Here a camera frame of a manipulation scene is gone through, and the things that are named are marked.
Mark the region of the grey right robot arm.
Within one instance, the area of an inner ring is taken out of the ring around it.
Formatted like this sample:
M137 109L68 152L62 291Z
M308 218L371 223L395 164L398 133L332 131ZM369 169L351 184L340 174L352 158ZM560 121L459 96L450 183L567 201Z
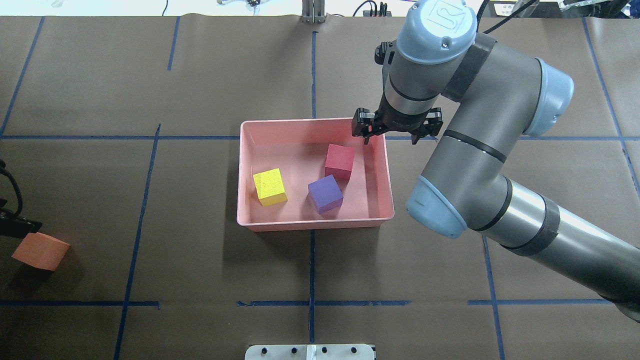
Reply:
M485 235L639 321L639 249L501 175L519 138L542 136L569 107L569 75L478 32L463 0L415 2L374 58L381 100L355 111L352 136L441 133L406 203L413 219L451 239Z

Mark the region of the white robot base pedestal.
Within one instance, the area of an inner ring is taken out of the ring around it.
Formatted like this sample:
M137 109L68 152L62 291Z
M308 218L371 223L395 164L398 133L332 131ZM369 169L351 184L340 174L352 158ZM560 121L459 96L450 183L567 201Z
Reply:
M247 348L245 360L376 360L374 345L338 344L257 344Z

